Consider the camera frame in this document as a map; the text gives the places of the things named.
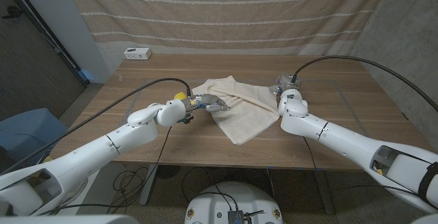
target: yellow part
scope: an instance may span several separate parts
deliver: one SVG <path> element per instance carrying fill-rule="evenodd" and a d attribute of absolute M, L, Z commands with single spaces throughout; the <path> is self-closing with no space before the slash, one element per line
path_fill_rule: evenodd
<path fill-rule="evenodd" d="M 173 98 L 178 99 L 178 100 L 182 100 L 182 99 L 186 99 L 187 96 L 183 92 L 180 92 L 180 93 L 176 94 L 175 97 L 173 97 Z"/>
<path fill-rule="evenodd" d="M 53 158 L 51 158 L 49 155 L 42 161 L 42 163 L 44 162 L 50 162 L 51 160 L 53 160 Z"/>

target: power outlet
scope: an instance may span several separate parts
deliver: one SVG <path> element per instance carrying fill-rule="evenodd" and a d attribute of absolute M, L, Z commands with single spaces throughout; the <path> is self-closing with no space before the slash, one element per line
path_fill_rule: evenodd
<path fill-rule="evenodd" d="M 124 54 L 127 60 L 147 60 L 152 53 L 149 48 L 128 48 Z"/>

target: wooden table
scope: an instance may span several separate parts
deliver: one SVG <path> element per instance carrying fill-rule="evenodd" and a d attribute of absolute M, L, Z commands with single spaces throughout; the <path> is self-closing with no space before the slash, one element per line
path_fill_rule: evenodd
<path fill-rule="evenodd" d="M 146 61 L 125 60 L 75 124 L 98 112 L 119 97 L 154 79 L 177 77 L 192 88 L 207 79 L 230 75 L 236 81 L 271 86 L 280 73 L 293 74 L 315 56 L 290 55 L 157 55 Z M 309 112 L 375 139 L 400 142 L 433 151 L 393 101 L 358 62 L 325 60 L 301 71 L 300 91 Z M 155 84 L 119 103 L 59 141 L 51 155 L 58 158 L 126 122 L 132 112 L 151 103 L 165 103 L 185 91 L 178 82 Z M 198 110 L 190 124 L 172 128 L 160 164 L 190 166 L 235 166 L 276 169 L 313 169 L 302 137 L 284 132 L 280 120 L 260 135 L 236 146 L 215 124 L 211 114 Z M 118 162 L 155 163 L 167 129 L 160 127 L 155 141 L 118 156 Z M 357 170 L 358 166 L 309 139 L 317 168 Z"/>

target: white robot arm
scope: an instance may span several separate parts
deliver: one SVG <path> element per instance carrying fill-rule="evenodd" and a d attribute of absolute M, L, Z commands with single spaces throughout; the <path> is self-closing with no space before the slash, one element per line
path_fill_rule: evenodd
<path fill-rule="evenodd" d="M 192 111 L 228 110 L 215 95 L 194 95 L 174 99 L 165 105 L 154 103 L 131 114 L 127 124 L 70 153 L 43 164 L 30 166 L 0 177 L 0 201 L 12 206 L 14 215 L 38 215 L 62 205 L 70 191 L 111 162 L 118 155 L 158 137 L 157 124 L 170 127 L 177 122 L 189 123 Z"/>
<path fill-rule="evenodd" d="M 281 128 L 291 134 L 319 141 L 348 158 L 389 192 L 429 213 L 438 207 L 438 155 L 418 147 L 375 140 L 308 113 L 299 82 L 280 75 L 271 90 L 281 95 Z"/>

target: beige curtain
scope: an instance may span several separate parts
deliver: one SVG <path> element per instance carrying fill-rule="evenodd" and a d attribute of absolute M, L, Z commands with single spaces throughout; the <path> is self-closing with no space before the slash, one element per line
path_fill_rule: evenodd
<path fill-rule="evenodd" d="M 105 58 L 348 53 L 378 0 L 74 0 Z"/>

